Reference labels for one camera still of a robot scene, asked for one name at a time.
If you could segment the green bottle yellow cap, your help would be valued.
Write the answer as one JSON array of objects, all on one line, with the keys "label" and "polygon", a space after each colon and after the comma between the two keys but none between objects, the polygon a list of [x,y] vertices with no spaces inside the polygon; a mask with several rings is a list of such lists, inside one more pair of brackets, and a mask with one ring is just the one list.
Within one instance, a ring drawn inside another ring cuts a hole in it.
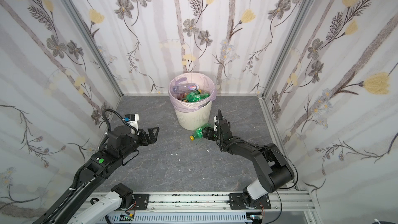
[{"label": "green bottle yellow cap", "polygon": [[190,103],[199,102],[201,100],[204,100],[204,99],[208,98],[209,96],[210,96],[209,93],[201,93],[199,95],[193,95],[191,97],[186,97],[186,101],[190,102]]}]

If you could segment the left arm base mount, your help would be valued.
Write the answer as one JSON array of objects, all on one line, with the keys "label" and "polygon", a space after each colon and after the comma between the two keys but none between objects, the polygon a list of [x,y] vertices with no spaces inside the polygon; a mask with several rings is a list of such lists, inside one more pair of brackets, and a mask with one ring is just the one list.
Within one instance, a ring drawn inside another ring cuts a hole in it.
[{"label": "left arm base mount", "polygon": [[120,206],[117,208],[118,211],[145,211],[147,209],[150,194],[134,193],[132,189],[122,183],[113,186],[111,192],[117,193],[121,200]]}]

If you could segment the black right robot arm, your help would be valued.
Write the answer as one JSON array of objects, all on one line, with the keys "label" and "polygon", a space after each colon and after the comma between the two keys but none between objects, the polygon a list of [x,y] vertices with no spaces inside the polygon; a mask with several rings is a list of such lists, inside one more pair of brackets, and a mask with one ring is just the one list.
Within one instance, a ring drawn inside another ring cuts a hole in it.
[{"label": "black right robot arm", "polygon": [[223,117],[221,110],[218,110],[214,118],[214,126],[206,127],[203,135],[205,139],[215,141],[221,152],[237,155],[252,162],[257,179],[243,189],[248,203],[275,192],[295,178],[288,158],[275,144],[260,146],[233,135],[231,124]]}]

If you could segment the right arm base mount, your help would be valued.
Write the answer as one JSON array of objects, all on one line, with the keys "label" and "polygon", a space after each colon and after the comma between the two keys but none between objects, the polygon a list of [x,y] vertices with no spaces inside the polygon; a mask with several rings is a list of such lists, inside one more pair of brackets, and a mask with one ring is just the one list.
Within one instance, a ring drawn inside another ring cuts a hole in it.
[{"label": "right arm base mount", "polygon": [[230,193],[228,203],[230,203],[232,210],[263,210],[272,208],[268,194],[254,200],[247,192]]}]

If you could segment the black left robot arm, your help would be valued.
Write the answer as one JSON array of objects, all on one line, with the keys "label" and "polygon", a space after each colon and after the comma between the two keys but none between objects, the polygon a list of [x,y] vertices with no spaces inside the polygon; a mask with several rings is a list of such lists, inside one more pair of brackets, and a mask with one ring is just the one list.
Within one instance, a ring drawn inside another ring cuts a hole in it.
[{"label": "black left robot arm", "polygon": [[104,139],[98,151],[82,165],[74,175],[65,193],[34,223],[66,224],[80,209],[89,196],[119,167],[125,166],[130,154],[141,146],[157,142],[159,127],[148,131],[135,126],[138,118],[128,114],[122,117],[112,109],[102,110],[107,125]]}]

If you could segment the clear crushed water bottle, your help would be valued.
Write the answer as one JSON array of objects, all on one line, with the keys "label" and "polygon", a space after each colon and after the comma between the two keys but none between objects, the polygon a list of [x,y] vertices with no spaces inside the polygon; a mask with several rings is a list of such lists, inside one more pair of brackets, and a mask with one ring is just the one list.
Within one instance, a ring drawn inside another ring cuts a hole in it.
[{"label": "clear crushed water bottle", "polygon": [[172,86],[171,91],[173,93],[189,93],[192,91],[199,90],[199,88],[200,88],[199,85],[195,83],[184,83]]}]

